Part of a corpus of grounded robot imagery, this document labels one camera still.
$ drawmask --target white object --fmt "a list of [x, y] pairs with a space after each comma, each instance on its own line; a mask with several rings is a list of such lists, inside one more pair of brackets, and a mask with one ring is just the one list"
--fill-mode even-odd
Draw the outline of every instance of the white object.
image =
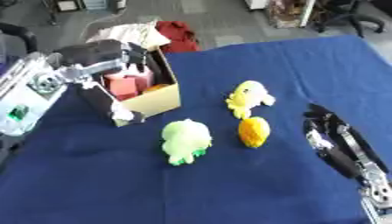
[[116, 39], [123, 43], [131, 42], [149, 51], [154, 51], [160, 46], [170, 44], [170, 40], [155, 29], [156, 22], [147, 24], [121, 24], [103, 29], [87, 42], [100, 39]]
[[305, 27], [308, 24], [309, 17], [312, 14], [316, 0], [306, 0], [306, 5], [302, 11], [300, 27]]
[[84, 5], [90, 11], [94, 10], [104, 10], [108, 8], [108, 3], [106, 0], [83, 0]]
[[57, 2], [60, 11], [75, 11], [78, 9], [78, 6], [74, 1], [62, 1]]
[[270, 0], [245, 0], [251, 10], [260, 10], [267, 7]]

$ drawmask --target metal robot arm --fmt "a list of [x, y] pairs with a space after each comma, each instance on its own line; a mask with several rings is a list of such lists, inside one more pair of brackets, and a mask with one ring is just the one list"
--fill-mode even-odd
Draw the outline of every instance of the metal robot arm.
[[69, 85], [76, 85], [96, 110], [117, 124], [142, 122], [143, 115], [127, 110], [95, 76], [126, 69], [129, 45], [114, 40], [76, 45], [48, 56], [34, 52], [20, 59], [0, 77], [0, 133], [21, 136], [29, 132]]
[[304, 134], [311, 147], [341, 175], [358, 182], [361, 204], [372, 224], [392, 223], [387, 166], [362, 136], [333, 112], [315, 104], [309, 109], [304, 113]]

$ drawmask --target floor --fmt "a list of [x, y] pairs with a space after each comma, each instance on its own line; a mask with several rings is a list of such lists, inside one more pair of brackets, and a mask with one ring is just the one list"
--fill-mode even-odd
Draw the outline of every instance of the floor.
[[[369, 42], [392, 63], [392, 17], [372, 5], [364, 5], [365, 14], [387, 22], [383, 34], [366, 30]], [[182, 20], [196, 31], [202, 49], [246, 42], [298, 39], [354, 33], [349, 26], [329, 28], [318, 34], [311, 28], [276, 29], [269, 25], [262, 10], [249, 11], [244, 0], [128, 0], [127, 10], [120, 16], [108, 11], [83, 11], [59, 15], [59, 25], [47, 24], [48, 15], [40, 0], [21, 0], [3, 11], [3, 22], [26, 26], [38, 36], [41, 51], [50, 52], [60, 46], [82, 43], [100, 28], [124, 23], [142, 23], [152, 19]], [[13, 52], [23, 53], [14, 39], [7, 40]]]

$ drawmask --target chair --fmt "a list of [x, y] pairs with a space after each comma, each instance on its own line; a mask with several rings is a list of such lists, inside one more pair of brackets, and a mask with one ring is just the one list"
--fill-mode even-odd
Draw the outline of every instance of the chair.
[[325, 21], [316, 24], [317, 31], [324, 32], [328, 25], [332, 25], [333, 23], [339, 22], [341, 20], [346, 20], [357, 31], [358, 36], [362, 38], [364, 36], [361, 22], [374, 23], [378, 25], [378, 28], [375, 30], [375, 32], [383, 32], [385, 23], [382, 20], [375, 17], [361, 15], [358, 12], [358, 9], [363, 2], [365, 2], [365, 0], [330, 0], [326, 3], [325, 9], [329, 14], [332, 15]]

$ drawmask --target navy blue cloth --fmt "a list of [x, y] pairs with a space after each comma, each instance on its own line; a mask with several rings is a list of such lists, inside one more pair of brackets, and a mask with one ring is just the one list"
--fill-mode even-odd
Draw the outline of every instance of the navy blue cloth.
[[[356, 184], [317, 158], [302, 134], [308, 102], [351, 123], [392, 167], [392, 67], [354, 36], [231, 45], [167, 55], [182, 107], [115, 128], [70, 89], [0, 176], [0, 223], [363, 223]], [[225, 98], [246, 80], [277, 99], [252, 109], [272, 129], [242, 145]], [[213, 147], [171, 167], [161, 130], [191, 118]]]

